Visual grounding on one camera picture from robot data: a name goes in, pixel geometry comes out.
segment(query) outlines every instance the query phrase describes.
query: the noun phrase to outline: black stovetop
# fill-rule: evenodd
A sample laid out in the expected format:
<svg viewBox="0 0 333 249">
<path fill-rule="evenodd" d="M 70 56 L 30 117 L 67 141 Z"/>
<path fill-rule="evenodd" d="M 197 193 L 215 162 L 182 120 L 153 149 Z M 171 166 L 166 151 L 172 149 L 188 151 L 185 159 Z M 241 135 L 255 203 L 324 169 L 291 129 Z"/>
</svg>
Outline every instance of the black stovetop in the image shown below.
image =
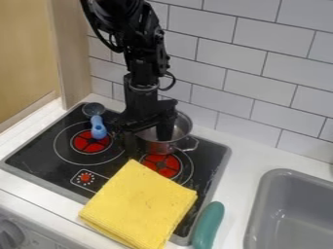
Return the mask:
<svg viewBox="0 0 333 249">
<path fill-rule="evenodd" d="M 92 139 L 91 124 L 83 115 L 82 106 L 77 106 L 11 154 L 2 167 L 61 195 L 65 189 L 83 196 L 81 202 L 87 202 L 129 158 L 117 137 L 109 134 L 100 141 Z M 108 130 L 111 130 L 108 121 L 117 116 L 111 111 L 103 114 Z M 169 156 L 139 153 L 136 158 L 165 177 L 198 192 L 198 200 L 174 232 L 177 237 L 174 242 L 189 239 L 197 214 L 203 203 L 211 200 L 229 155 L 227 147 L 197 139 L 200 144 L 193 152 L 177 151 Z"/>
</svg>

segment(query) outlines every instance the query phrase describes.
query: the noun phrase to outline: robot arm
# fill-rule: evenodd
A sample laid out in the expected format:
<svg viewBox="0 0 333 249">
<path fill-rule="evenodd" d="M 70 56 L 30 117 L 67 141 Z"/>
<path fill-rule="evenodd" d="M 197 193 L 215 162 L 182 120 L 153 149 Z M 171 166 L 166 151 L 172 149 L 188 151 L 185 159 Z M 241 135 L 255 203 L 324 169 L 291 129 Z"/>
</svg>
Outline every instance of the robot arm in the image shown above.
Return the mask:
<svg viewBox="0 0 333 249">
<path fill-rule="evenodd" d="M 127 108 L 118 126 L 127 133 L 156 126 L 159 139 L 169 140 L 177 101 L 158 100 L 158 89 L 169 90 L 176 80 L 167 72 L 165 33 L 153 8 L 144 0 L 81 0 L 81 4 L 96 36 L 110 50 L 125 56 Z M 108 41 L 99 30 L 109 34 Z M 165 75 L 171 77 L 171 83 L 161 89 L 159 78 Z"/>
</svg>

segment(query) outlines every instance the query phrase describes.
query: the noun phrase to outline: silver pot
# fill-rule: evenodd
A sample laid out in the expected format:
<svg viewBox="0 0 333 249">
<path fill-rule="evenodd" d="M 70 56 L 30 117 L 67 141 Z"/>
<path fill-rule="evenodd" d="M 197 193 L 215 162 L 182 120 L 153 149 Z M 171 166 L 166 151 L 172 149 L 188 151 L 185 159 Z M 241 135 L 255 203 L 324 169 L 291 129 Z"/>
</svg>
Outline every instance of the silver pot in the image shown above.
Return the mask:
<svg viewBox="0 0 333 249">
<path fill-rule="evenodd" d="M 151 127 L 136 133 L 140 148 L 146 153 L 154 155 L 168 155 L 176 150 L 183 152 L 194 151 L 198 148 L 199 141 L 190 136 L 193 124 L 191 119 L 182 112 L 178 111 L 175 120 L 172 138 L 169 141 L 159 141 L 156 127 Z"/>
</svg>

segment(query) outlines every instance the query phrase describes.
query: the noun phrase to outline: sink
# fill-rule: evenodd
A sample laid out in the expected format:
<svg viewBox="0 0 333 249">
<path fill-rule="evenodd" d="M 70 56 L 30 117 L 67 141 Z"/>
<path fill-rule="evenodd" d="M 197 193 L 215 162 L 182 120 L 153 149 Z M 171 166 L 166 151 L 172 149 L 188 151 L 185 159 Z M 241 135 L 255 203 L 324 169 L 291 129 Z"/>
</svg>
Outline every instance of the sink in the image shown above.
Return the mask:
<svg viewBox="0 0 333 249">
<path fill-rule="evenodd" d="M 266 173 L 244 249 L 332 249 L 333 183 L 289 169 Z"/>
</svg>

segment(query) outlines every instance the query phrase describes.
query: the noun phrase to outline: folded towel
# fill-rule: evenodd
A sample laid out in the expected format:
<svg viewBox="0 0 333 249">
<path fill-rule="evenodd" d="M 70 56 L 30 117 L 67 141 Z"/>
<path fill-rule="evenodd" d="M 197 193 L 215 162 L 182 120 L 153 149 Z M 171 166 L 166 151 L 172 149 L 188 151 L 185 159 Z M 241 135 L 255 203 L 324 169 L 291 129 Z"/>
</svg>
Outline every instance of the folded towel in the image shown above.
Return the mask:
<svg viewBox="0 0 333 249">
<path fill-rule="evenodd" d="M 79 215 L 128 247 L 160 249 L 196 199 L 195 191 L 130 160 Z"/>
</svg>

